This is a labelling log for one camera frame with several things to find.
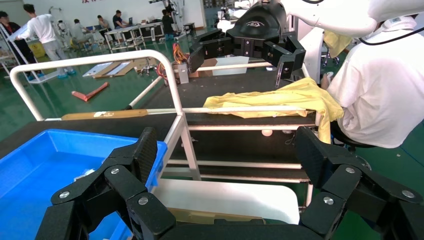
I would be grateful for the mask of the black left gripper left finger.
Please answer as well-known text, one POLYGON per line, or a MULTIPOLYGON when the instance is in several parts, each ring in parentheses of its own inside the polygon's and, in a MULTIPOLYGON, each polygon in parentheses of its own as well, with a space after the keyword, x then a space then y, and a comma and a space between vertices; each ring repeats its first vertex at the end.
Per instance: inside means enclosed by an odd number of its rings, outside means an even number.
POLYGON ((101 221, 117 213, 138 240, 158 240, 176 225, 146 183, 157 157, 156 130, 115 148, 93 173, 55 192, 36 234, 38 240, 87 240, 101 221))

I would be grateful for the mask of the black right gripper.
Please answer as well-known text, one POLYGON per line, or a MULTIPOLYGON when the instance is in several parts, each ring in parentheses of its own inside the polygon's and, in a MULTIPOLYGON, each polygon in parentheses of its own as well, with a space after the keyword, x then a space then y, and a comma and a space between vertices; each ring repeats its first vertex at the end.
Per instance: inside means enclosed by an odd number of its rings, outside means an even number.
POLYGON ((294 34, 282 34, 287 14, 280 2, 257 2, 226 33, 214 29, 193 38, 187 69, 196 72, 205 60, 230 54, 262 57, 277 68, 275 87, 302 68, 306 50, 294 34))

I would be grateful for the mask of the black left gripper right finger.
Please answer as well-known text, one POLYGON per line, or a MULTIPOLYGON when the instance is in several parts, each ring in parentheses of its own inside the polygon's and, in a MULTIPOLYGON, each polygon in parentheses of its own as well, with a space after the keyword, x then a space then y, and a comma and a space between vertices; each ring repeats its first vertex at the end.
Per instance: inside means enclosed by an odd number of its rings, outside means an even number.
POLYGON ((329 240, 346 212, 359 216, 383 240, 424 237, 424 199, 418 192, 369 170, 346 148, 319 140, 301 126, 295 154, 319 190, 300 217, 300 225, 329 240))

